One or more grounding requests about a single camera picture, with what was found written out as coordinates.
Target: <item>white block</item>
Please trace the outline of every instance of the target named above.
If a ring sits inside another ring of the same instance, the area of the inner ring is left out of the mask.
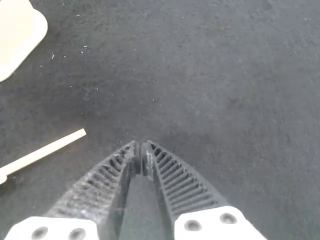
[[[11,76],[47,30],[46,18],[29,0],[0,0],[0,82]]]

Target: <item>ribbed gripper pad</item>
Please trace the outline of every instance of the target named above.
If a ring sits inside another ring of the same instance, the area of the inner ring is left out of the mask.
[[[111,212],[125,206],[135,152],[136,143],[131,142],[95,165],[45,216],[106,221]]]
[[[145,143],[147,175],[159,181],[171,220],[181,214],[228,205],[222,195],[183,160],[148,141]]]

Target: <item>white object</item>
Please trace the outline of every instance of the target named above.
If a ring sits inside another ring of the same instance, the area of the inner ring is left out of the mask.
[[[29,0],[0,0],[0,82],[10,77],[48,30]]]
[[[60,138],[57,141],[54,141],[24,157],[19,158],[18,160],[15,160],[14,162],[11,162],[3,167],[0,168],[0,184],[3,184],[7,180],[7,176],[34,163],[35,161],[38,161],[39,159],[63,148],[64,146],[74,142],[75,140],[78,140],[79,138],[82,138],[87,133],[82,128],[74,133],[69,134],[68,136],[65,136],[63,138]]]
[[[174,223],[174,240],[266,240],[232,206],[182,214]]]
[[[77,218],[29,217],[14,225],[4,240],[99,240],[97,225]]]

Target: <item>wooden stick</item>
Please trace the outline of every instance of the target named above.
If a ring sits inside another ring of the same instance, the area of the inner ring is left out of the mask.
[[[79,138],[82,138],[87,133],[82,128],[74,133],[71,133],[68,136],[65,136],[63,138],[60,138],[57,141],[54,141],[24,157],[19,158],[18,160],[15,160],[14,162],[11,162],[3,167],[0,168],[0,179],[4,177],[6,179],[6,176],[38,161],[39,159],[42,159],[45,156],[48,156],[49,154],[52,154],[53,152],[63,148],[64,146],[74,142],[75,140],[78,140]]]

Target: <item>gray fabric surface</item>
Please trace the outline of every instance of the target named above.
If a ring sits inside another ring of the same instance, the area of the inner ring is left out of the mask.
[[[0,164],[88,135],[0,186],[0,238],[120,146],[150,139],[268,239],[319,239],[320,1],[32,3],[49,28],[0,83]]]

